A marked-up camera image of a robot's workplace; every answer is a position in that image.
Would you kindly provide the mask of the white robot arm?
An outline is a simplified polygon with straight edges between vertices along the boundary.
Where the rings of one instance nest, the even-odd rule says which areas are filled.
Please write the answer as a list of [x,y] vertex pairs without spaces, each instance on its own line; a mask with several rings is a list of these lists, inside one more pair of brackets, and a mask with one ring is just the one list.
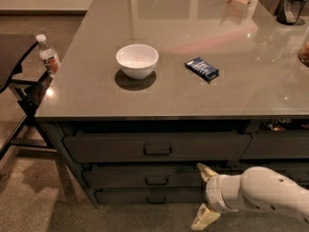
[[231,176],[202,163],[197,167],[206,183],[207,204],[199,207],[192,230],[203,230],[222,214],[237,211],[274,212],[309,221],[309,190],[269,168],[254,166]]

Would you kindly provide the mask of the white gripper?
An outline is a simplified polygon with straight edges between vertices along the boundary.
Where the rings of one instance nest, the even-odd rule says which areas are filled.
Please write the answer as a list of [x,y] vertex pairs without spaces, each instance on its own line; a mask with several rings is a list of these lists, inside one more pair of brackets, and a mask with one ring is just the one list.
[[242,208],[240,188],[240,175],[218,175],[210,167],[199,162],[197,164],[201,177],[206,186],[206,198],[212,209],[204,203],[198,209],[196,218],[191,224],[194,231],[202,231],[217,221],[219,213],[236,212]]

